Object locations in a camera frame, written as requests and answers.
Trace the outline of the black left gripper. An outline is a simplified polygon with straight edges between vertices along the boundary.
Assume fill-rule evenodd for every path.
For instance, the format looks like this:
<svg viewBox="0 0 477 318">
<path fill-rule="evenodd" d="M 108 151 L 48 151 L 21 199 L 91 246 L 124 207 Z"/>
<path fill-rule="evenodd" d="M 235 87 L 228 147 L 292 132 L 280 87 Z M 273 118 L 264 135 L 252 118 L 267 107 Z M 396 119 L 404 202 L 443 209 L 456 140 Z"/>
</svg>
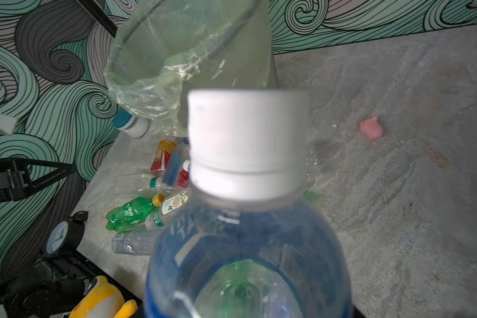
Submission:
<svg viewBox="0 0 477 318">
<path fill-rule="evenodd" d="M 33 180 L 26 175 L 28 166 L 50 168 L 51 171 Z M 43 190 L 73 174 L 73 164 L 46 160 L 3 158 L 0 159 L 0 203 L 26 198 L 25 190 Z"/>
</svg>

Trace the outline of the clear grey bottle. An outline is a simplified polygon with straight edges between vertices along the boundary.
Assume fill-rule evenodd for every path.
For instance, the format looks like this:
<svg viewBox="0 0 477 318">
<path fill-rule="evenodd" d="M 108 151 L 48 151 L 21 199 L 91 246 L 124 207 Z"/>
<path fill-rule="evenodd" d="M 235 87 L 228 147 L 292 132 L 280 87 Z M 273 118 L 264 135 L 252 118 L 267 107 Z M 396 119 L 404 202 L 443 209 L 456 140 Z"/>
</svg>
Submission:
<svg viewBox="0 0 477 318">
<path fill-rule="evenodd" d="M 116 254 L 149 255 L 153 251 L 159 234 L 158 230 L 132 230 L 118 233 L 112 240 L 112 250 Z"/>
</svg>

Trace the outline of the green soda bottle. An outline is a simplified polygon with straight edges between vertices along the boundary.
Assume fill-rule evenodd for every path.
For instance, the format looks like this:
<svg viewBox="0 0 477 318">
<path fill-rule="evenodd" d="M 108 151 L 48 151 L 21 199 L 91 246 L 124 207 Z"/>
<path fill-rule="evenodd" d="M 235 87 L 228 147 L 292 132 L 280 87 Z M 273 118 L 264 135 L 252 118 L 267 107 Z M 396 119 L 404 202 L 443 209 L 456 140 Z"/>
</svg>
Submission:
<svg viewBox="0 0 477 318">
<path fill-rule="evenodd" d="M 115 232 L 124 232 L 134 226 L 143 223 L 147 217 L 158 212 L 165 196 L 161 193 L 153 197 L 136 197 L 110 211 L 105 217 L 107 220 L 106 229 Z"/>
</svg>

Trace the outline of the clear bottle blue label white cap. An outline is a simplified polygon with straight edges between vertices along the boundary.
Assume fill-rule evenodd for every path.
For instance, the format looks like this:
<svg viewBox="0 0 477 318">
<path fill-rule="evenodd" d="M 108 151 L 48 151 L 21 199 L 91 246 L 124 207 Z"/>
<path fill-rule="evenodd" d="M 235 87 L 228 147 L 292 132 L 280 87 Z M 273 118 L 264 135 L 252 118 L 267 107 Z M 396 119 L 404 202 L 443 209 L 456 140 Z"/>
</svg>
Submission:
<svg viewBox="0 0 477 318">
<path fill-rule="evenodd" d="M 190 195 L 151 252 L 146 317 L 352 317 L 339 240 L 304 197 L 303 91 L 193 90 Z"/>
</svg>

